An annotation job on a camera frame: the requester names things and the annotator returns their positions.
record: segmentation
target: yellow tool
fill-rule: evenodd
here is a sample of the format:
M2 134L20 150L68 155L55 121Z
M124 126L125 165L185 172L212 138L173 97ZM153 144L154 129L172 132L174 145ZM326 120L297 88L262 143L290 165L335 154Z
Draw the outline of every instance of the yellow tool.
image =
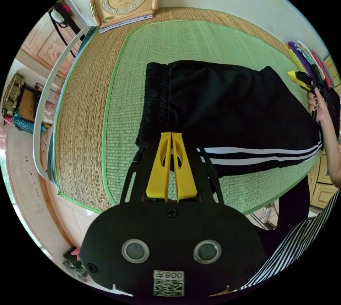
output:
M181 133L165 132L161 134L159 147L146 189L148 198L164 199L165 202L168 199L172 147L177 201L192 199L197 196L197 190L182 135Z
M298 79L297 76L300 76L301 74L299 74L301 72L297 72L297 71L288 71L288 75L290 76L291 81L297 83L298 85L300 85L301 87L303 87L306 91L311 91L311 88L302 80Z

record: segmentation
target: handle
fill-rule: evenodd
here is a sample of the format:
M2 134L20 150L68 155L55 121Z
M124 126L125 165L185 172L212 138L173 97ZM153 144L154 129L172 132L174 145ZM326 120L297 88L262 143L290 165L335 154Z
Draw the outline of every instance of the handle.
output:
M197 196L197 190L181 133L172 132L175 185L178 202Z
M171 132L161 133L161 139L146 188L147 197L164 199L165 202L168 199L169 170L171 168L171 140Z
M83 28L73 39L72 41L66 46L62 54L59 56L57 62L53 66L47 80L45 83L45 86L43 88L42 94L39 99L37 112L36 112L36 118L34 121L34 128L33 128L33 160L34 165L36 166L36 169L38 173L47 181L49 181L49 176L45 172L45 170L42 167L42 163L40 161L40 134L41 134L41 126L42 126L42 120L43 120L43 113L45 109L46 101L49 97L50 89L52 86L52 83L59 71L60 66L64 62L65 58L67 57L70 50L74 47L74 45L78 42L78 40L88 31L92 28L92 26L87 26Z

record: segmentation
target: woven straw mat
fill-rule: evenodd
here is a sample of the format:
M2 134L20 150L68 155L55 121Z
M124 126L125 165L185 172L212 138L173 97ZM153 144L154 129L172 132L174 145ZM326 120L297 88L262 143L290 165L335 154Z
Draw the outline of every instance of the woven straw mat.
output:
M306 104L304 91L286 74L296 66L284 45L262 29L218 11L159 9L150 20L95 35L79 58L56 124L55 161L62 195L99 212L119 202L137 150L146 64L182 59L239 64L256 70L270 65ZM102 143L103 121L106 136ZM317 155L293 167L221 178L224 202L249 213L289 190L316 160ZM170 198L175 198L173 174L169 190Z

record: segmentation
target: wall clock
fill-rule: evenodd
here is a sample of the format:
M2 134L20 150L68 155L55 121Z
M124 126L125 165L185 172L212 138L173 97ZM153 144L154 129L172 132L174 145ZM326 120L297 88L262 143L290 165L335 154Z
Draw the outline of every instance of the wall clock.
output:
M92 16L100 32L152 18L159 0L90 0Z

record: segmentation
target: black cable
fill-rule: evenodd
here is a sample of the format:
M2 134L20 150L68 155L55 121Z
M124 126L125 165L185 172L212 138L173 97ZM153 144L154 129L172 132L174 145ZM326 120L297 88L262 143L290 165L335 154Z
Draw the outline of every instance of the black cable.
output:
M62 36L62 34L60 33L60 30L59 30L59 28L58 28L57 22L53 19L52 15L51 15L51 12L52 12L52 11L49 11L49 12L48 12L48 14L50 15L51 21L52 21L52 23L53 23L55 29L57 30L59 37L62 39L62 41L64 42L64 44L67 46L67 42L66 42L66 40L64 39L64 37ZM70 50L70 53L71 53L71 55L72 55L74 58L76 58L76 56L75 56L75 54L72 52L72 50Z
M54 9L64 18L64 22L70 26L70 28L73 30L73 32L77 35L81 30L79 29L79 26L75 23L75 21L72 19L72 17L69 15L69 13L64 9L63 5L60 3L55 3L53 5ZM79 39L82 42L85 35L82 35Z

